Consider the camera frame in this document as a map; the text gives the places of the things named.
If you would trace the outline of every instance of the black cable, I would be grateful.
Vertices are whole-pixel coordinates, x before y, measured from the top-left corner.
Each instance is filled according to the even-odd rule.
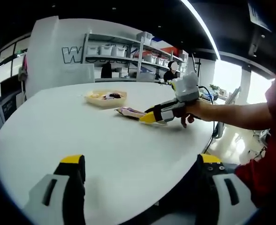
[[[209,90],[204,86],[199,86],[199,88],[204,88],[208,92],[209,98],[211,99],[211,103],[213,105],[214,104],[213,98],[212,98],[211,93],[209,92]],[[214,138],[214,132],[215,132],[215,121],[213,121],[213,133],[212,133],[212,136],[211,136],[211,140],[210,140],[209,144],[207,145],[207,147],[204,151],[204,154],[207,152],[207,150],[209,149],[209,146],[212,144],[212,141],[213,141],[213,138]]]

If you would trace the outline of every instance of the round table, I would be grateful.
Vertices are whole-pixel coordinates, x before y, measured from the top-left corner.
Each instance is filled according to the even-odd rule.
[[[212,135],[213,124],[196,120],[184,129],[143,124],[85,102],[88,91],[127,91],[125,106],[144,111],[174,98],[170,86],[106,82],[42,90],[0,130],[0,180],[18,207],[30,189],[60,160],[86,161],[86,223],[120,224],[145,211],[187,173]]]

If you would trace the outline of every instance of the ceiling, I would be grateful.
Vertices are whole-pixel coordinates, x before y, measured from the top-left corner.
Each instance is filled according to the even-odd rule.
[[[275,35],[250,22],[246,0],[190,2],[206,23],[219,51],[251,60],[276,73]],[[197,58],[216,59],[214,53],[199,50],[213,48],[197,20],[180,0],[139,0],[134,3],[127,0],[6,3],[0,6],[0,48],[31,32],[36,20],[52,15],[58,15],[59,18],[92,18],[121,23],[148,31],[177,48],[195,53]],[[257,44],[258,39],[260,45],[254,57],[248,52],[251,44]],[[245,64],[232,57],[221,55],[221,59]],[[270,78],[270,75],[257,67],[252,69]]]

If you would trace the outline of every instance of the yellow tip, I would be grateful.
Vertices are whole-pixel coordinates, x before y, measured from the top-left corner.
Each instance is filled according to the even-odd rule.
[[[149,112],[148,114],[146,114],[144,116],[142,116],[140,118],[140,121],[145,122],[145,123],[154,123],[154,122],[156,122],[156,118],[153,114],[153,111]]]

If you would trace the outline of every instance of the floor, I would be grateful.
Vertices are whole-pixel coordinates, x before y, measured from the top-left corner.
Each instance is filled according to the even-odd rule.
[[[225,125],[223,136],[213,139],[208,153],[225,163],[246,164],[255,158],[263,147],[252,130]]]

